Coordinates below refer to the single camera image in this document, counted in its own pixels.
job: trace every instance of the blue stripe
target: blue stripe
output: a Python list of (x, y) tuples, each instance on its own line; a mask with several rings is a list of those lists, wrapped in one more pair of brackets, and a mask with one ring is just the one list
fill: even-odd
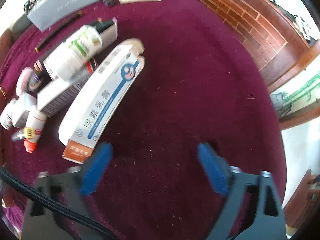
[[(134, 65), (133, 68), (136, 69), (136, 67), (139, 65), (139, 61), (137, 60)], [(122, 87), (124, 86), (124, 84), (127, 82), (126, 79), (123, 79), (120, 84), (118, 85), (118, 87), (116, 88), (116, 90), (113, 92), (113, 94), (111, 95), (111, 97), (109, 98), (107, 104), (104, 106), (104, 108), (102, 109), (101, 113), (99, 114), (96, 122), (94, 123), (93, 127), (91, 128), (89, 134), (88, 134), (88, 139), (91, 139), (92, 136), (94, 135), (96, 129), (98, 128), (100, 122), (102, 121), (104, 115), (106, 114), (106, 112), (108, 111), (110, 105), (112, 104), (113, 100), (116, 98), (116, 96), (118, 95), (118, 93), (120, 92), (120, 90), (122, 89)]]

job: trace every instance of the round bottle cap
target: round bottle cap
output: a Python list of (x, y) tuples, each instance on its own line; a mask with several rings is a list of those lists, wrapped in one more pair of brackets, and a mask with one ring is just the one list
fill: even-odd
[(36, 143), (30, 142), (28, 140), (24, 140), (23, 144), (24, 144), (24, 146), (26, 148), (26, 151), (29, 152), (29, 153), (31, 153), (34, 150), (36, 150), (36, 145), (37, 145)]

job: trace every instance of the black braided cable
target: black braided cable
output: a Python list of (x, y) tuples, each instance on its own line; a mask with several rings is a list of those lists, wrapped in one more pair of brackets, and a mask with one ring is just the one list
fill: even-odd
[(87, 226), (96, 232), (107, 236), (108, 239), (111, 240), (118, 240), (117, 236), (107, 227), (100, 224), (96, 220), (84, 216), (73, 209), (62, 205), (61, 203), (49, 198), (48, 196), (44, 195), (43, 193), (39, 192), (38, 190), (28, 186), (27, 184), (23, 183), (22, 181), (15, 178), (13, 175), (8, 173), (6, 170), (0, 167), (0, 179), (12, 187), (13, 189), (17, 190), (18, 192), (25, 195), (27, 198), (31, 199), (32, 201), (41, 203), (47, 209), (57, 212), (60, 215), (69, 218), (73, 221), (78, 222), (84, 226)]

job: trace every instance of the metal screw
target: metal screw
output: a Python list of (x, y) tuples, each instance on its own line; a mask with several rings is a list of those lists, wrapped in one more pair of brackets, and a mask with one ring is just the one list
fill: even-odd
[(40, 178), (45, 178), (45, 177), (48, 177), (49, 176), (49, 172), (47, 172), (47, 171), (43, 171), (43, 172), (40, 172), (39, 174), (38, 174), (38, 178), (40, 179)]
[(74, 166), (68, 169), (68, 173), (75, 173), (75, 172), (79, 172), (81, 170), (80, 166)]
[(230, 166), (230, 171), (232, 173), (241, 173), (241, 169), (235, 166)]
[(266, 178), (270, 178), (271, 177), (271, 173), (269, 171), (262, 171), (261, 172), (261, 176), (266, 177)]

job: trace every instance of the pink brush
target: pink brush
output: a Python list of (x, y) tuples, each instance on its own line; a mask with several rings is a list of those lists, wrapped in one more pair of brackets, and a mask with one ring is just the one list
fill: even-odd
[(21, 75), (17, 82), (17, 96), (20, 97), (23, 92), (27, 91), (28, 81), (30, 76), (33, 74), (33, 69), (31, 67), (26, 67), (22, 70)]

